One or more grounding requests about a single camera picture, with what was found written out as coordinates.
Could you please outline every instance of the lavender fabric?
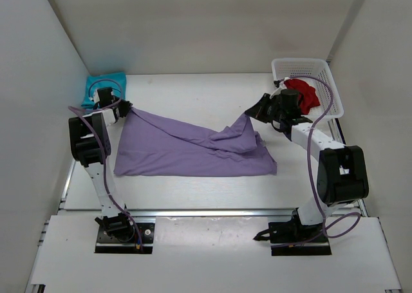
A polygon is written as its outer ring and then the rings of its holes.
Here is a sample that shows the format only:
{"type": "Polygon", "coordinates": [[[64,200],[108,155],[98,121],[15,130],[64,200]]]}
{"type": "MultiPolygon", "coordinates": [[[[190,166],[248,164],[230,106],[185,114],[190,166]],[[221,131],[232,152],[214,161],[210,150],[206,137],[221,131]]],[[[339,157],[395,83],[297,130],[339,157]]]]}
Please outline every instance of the lavender fabric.
{"type": "Polygon", "coordinates": [[[216,132],[132,108],[120,137],[115,174],[256,176],[276,174],[276,162],[244,114],[216,132]]]}

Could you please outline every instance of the blue towel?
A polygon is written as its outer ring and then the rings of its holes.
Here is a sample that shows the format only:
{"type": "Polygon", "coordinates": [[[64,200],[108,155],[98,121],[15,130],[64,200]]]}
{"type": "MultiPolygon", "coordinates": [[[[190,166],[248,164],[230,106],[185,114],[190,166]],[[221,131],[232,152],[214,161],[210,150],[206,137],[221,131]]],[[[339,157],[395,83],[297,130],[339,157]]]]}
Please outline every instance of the blue towel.
{"type": "Polygon", "coordinates": [[[100,79],[111,79],[116,82],[118,82],[122,89],[123,89],[123,99],[126,99],[126,74],[124,72],[118,72],[118,73],[112,73],[112,74],[107,74],[107,75],[101,75],[101,76],[89,76],[87,81],[86,81],[86,90],[84,92],[84,100],[82,103],[82,108],[93,108],[95,103],[93,102],[93,94],[96,89],[103,88],[103,87],[112,87],[113,88],[113,94],[116,97],[120,98],[120,90],[119,87],[114,83],[110,82],[108,80],[103,80],[102,82],[98,82],[93,85],[93,87],[90,88],[90,86],[97,80],[100,79]]]}

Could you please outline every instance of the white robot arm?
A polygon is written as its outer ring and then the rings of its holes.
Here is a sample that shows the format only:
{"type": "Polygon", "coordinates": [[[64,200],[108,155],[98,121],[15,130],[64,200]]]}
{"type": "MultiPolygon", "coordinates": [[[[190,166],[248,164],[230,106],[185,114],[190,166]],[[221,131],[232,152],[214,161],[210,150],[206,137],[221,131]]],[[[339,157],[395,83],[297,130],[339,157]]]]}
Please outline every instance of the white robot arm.
{"type": "Polygon", "coordinates": [[[266,93],[245,114],[271,123],[289,140],[309,149],[308,165],[310,156],[319,163],[316,184],[311,186],[314,196],[294,211],[289,222],[273,225],[258,233],[255,240],[270,240],[280,246],[303,245],[325,232],[324,221],[334,211],[367,197],[369,186],[362,149],[345,146],[318,129],[312,129],[312,121],[301,115],[298,91],[281,90],[275,96],[266,93]]]}

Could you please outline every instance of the white board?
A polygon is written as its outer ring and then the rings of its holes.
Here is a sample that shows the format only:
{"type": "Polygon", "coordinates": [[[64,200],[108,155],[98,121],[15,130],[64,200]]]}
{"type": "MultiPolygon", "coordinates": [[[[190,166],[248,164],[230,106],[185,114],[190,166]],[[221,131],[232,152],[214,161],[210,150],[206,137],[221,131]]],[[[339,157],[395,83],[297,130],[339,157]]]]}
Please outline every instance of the white board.
{"type": "MultiPolygon", "coordinates": [[[[264,94],[274,90],[272,74],[128,75],[127,99],[136,108],[221,131],[264,94]]],[[[233,178],[180,176],[115,177],[129,209],[294,208],[312,195],[306,151],[269,124],[252,120],[277,161],[277,175],[233,178]]],[[[109,128],[115,166],[122,124],[109,128]]],[[[314,176],[317,162],[312,161],[314,176]]],[[[100,209],[84,168],[75,166],[65,209],[100,209]]]]}
{"type": "Polygon", "coordinates": [[[365,0],[331,69],[345,105],[346,141],[363,148],[370,195],[405,292],[412,292],[412,3],[365,0]]]}
{"type": "Polygon", "coordinates": [[[88,72],[47,0],[0,0],[0,292],[23,292],[70,165],[88,72]]]}
{"type": "Polygon", "coordinates": [[[354,0],[55,0],[94,74],[269,72],[326,59],[354,0]]]}
{"type": "MultiPolygon", "coordinates": [[[[157,218],[152,255],[95,254],[92,214],[53,216],[33,284],[54,292],[385,292],[400,288],[379,221],[331,241],[331,256],[271,257],[266,218],[157,218]]],[[[331,229],[350,226],[345,219],[331,229]]]]}

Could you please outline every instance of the white plastic basket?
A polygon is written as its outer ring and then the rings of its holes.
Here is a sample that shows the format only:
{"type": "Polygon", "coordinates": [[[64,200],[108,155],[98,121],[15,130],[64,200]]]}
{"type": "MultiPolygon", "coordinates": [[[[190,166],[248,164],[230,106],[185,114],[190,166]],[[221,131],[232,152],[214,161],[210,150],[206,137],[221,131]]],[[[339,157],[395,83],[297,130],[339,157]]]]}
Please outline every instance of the white plastic basket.
{"type": "MultiPolygon", "coordinates": [[[[294,77],[299,75],[310,75],[327,83],[333,92],[333,104],[328,114],[323,120],[330,120],[343,116],[343,106],[341,98],[337,92],[335,81],[326,61],[312,58],[280,58],[272,61],[272,72],[274,80],[285,77],[294,77]]],[[[313,79],[301,79],[316,89],[316,95],[319,98],[320,106],[312,108],[309,115],[306,115],[313,121],[319,117],[329,105],[330,94],[326,87],[313,79]]]]}

